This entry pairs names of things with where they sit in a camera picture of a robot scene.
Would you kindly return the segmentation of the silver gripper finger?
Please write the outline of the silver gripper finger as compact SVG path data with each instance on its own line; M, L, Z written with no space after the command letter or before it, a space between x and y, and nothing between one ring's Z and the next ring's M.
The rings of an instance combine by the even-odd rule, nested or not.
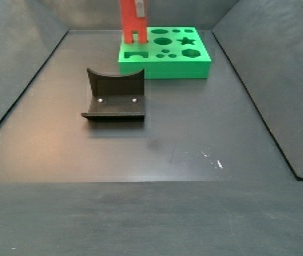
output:
M145 0L135 0L135 11L137 11L138 18L146 17L146 2L145 2Z

